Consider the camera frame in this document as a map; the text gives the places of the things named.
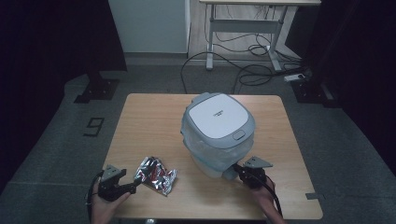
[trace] crinkled foil bag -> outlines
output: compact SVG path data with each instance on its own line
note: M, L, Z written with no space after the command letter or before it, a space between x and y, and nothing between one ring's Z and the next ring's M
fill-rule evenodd
M172 189L177 170L167 171L159 158L146 157L137 168L134 179L167 196Z

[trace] wooden table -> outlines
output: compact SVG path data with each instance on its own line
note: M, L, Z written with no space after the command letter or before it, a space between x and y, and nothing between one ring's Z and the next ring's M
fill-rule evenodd
M239 178L210 178L195 165L182 143L181 118L191 99L188 94L130 94L106 156L127 169L120 184L131 183L146 156L158 157L165 168L177 169L171 193L164 197L144 185L137 188L117 211L116 217L263 219L260 207ZM276 182L284 218L320 219L322 211L314 193L288 116L278 96L235 95L256 120L254 146L239 163L252 156L271 162L266 173Z
M283 21L288 11L289 6L309 7L319 6L320 0L200 0L211 6L210 12L210 26L209 26L209 43L207 45L207 52L213 52L213 33L253 33L253 34L274 34L271 45L266 46L271 63L276 71L281 71L279 59L276 50L276 43L279 39L280 31L283 26ZM271 21L257 21L257 20L219 20L216 19L215 6L216 5L268 5L268 6L282 6L282 13L279 20ZM213 69L213 53L206 55L206 69Z

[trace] desk leg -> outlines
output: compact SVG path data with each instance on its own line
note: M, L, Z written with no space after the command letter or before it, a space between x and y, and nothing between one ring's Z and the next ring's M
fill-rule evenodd
M271 62L273 64L273 67L276 71L282 71L282 68L280 67L279 60L277 57L277 54L275 53L276 49L276 43L277 40L279 39L280 31L282 30L283 22L285 20L286 12L288 11L287 6L283 6L283 11L282 14L280 15L279 20L277 21L277 26L276 26L276 31L274 34L274 38L271 42L270 46L267 46L268 50L268 55L270 56Z
M213 28L212 22L215 20L215 5L211 5L210 9L210 21L209 21L209 43L207 44L207 54L206 54L206 70L213 69Z

